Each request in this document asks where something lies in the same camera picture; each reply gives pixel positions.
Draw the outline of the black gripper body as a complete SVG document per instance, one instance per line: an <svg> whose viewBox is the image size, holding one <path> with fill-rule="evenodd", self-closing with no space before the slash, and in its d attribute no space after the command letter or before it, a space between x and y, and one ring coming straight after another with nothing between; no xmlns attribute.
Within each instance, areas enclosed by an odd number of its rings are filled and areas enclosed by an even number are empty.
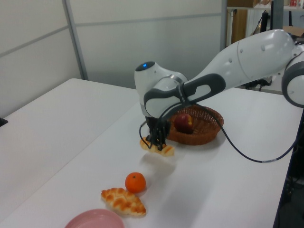
<svg viewBox="0 0 304 228"><path fill-rule="evenodd" d="M168 135L170 132L170 122L165 119L154 117L146 117L146 122L149 127L150 134L153 135Z"/></svg>

